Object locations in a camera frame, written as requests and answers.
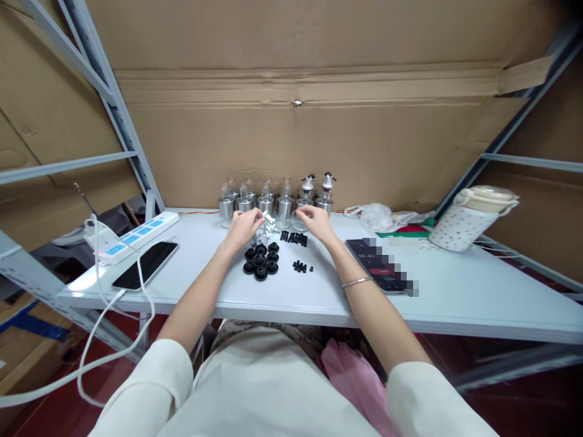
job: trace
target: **white shirt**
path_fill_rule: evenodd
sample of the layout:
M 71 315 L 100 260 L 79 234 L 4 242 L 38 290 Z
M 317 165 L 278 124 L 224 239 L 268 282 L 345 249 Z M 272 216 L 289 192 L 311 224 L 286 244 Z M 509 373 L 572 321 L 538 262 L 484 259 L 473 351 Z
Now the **white shirt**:
M 90 436 L 378 436 L 288 337 L 257 327 L 201 366 L 158 340 L 105 406 Z M 496 436 L 427 363 L 396 366 L 387 402 L 401 436 Z

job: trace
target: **blue tape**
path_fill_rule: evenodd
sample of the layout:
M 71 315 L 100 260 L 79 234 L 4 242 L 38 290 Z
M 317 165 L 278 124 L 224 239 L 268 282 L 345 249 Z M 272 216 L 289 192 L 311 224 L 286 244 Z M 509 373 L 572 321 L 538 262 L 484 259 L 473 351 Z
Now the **blue tape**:
M 2 334 L 11 326 L 14 326 L 33 334 L 64 343 L 71 334 L 70 330 L 50 324 L 44 320 L 37 319 L 36 317 L 33 317 L 29 314 L 30 310 L 37 306 L 38 302 L 38 300 L 35 300 L 29 306 L 16 313 L 11 319 L 1 323 L 0 334 Z

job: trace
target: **woman's left hand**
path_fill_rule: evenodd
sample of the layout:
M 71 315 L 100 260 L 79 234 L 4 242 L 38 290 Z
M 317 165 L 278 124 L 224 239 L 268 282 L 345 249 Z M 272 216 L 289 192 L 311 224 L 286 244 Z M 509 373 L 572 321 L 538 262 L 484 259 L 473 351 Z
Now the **woman's left hand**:
M 234 253 L 238 252 L 254 237 L 255 232 L 265 219 L 259 208 L 251 211 L 233 213 L 233 222 L 227 232 L 223 245 Z

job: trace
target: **cardboard wall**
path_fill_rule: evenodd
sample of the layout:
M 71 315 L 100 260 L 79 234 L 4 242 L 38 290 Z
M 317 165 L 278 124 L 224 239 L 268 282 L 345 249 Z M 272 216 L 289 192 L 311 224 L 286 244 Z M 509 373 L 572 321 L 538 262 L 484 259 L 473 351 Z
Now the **cardboard wall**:
M 56 1 L 46 9 L 63 23 Z M 0 2 L 0 171 L 121 152 L 97 93 L 16 1 Z M 33 250 L 140 193 L 127 161 L 0 186 L 0 229 Z
M 541 99 L 501 153 L 583 163 L 583 56 Z M 583 175 L 490 163 L 476 183 L 502 186 L 520 205 L 487 234 L 560 273 L 583 282 Z
M 502 70 L 564 20 L 547 0 L 88 4 L 176 207 L 216 208 L 228 177 L 330 171 L 335 209 L 431 210 L 524 104 L 494 97 L 521 82 Z

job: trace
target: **metal shelf frame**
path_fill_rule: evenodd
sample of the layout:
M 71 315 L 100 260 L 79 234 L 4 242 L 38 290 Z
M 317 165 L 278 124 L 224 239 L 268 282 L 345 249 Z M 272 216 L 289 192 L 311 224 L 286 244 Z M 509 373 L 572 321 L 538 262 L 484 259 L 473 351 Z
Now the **metal shelf frame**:
M 164 211 L 165 204 L 154 180 L 146 155 L 141 147 L 128 108 L 124 102 L 121 90 L 109 64 L 105 49 L 101 44 L 85 0 L 58 0 L 77 47 L 75 47 L 60 29 L 59 25 L 44 10 L 38 0 L 20 0 L 20 2 L 47 33 L 54 45 L 65 54 L 71 64 L 78 68 L 97 90 L 124 152 L 42 165 L 34 168 L 0 172 L 0 185 L 114 160 L 128 159 L 143 192 L 146 193 L 148 199 L 146 209 L 149 211 L 148 214 L 153 214 L 155 204 L 159 207 L 160 212 Z M 581 172 L 583 170 L 583 164 L 580 163 L 564 163 L 537 158 L 513 157 L 498 153 L 521 122 L 532 111 L 537 102 L 540 101 L 579 53 L 583 47 L 581 30 L 582 26 L 580 22 L 569 23 L 561 30 L 546 53 L 547 55 L 555 55 L 555 61 L 551 67 L 547 81 L 539 87 L 514 94 L 517 97 L 531 97 L 531 100 L 494 140 L 486 153 L 468 169 L 462 179 L 460 179 L 451 192 L 444 198 L 437 208 L 438 216 L 449 206 L 456 193 L 470 186 L 488 162 L 492 160 L 542 166 L 565 171 Z M 491 244 L 493 247 L 505 248 L 505 246 L 493 240 Z M 576 293 L 583 293 L 583 285 L 564 277 L 558 272 L 526 257 L 523 258 L 522 262 L 524 265 L 534 268 L 547 277 L 569 286 Z M 65 284 L 2 231 L 0 231 L 0 273 L 85 330 L 90 331 L 93 328 L 98 313 L 95 310 L 72 308 L 59 303 L 55 299 L 55 296 L 65 287 Z M 117 351 L 127 348 L 132 343 L 130 338 L 106 320 L 102 320 L 96 332 L 96 337 Z M 128 358 L 137 362 L 144 353 L 145 342 L 142 342 L 138 348 L 128 355 Z M 580 348 L 577 348 L 575 351 L 574 348 L 548 347 L 535 351 L 533 354 L 537 358 L 537 365 L 529 367 L 528 362 L 525 362 L 523 359 L 515 359 L 507 362 L 507 364 L 503 364 L 500 361 L 499 365 L 489 365 L 489 367 L 485 367 L 481 371 L 460 376 L 458 379 L 459 389 L 467 390 L 481 385 L 492 384 L 493 382 L 506 381 L 524 374 L 535 373 L 540 371 L 541 368 L 545 368 L 545 366 L 547 368 L 556 368 L 563 365 L 570 365 L 575 362 L 580 362 L 582 353 Z

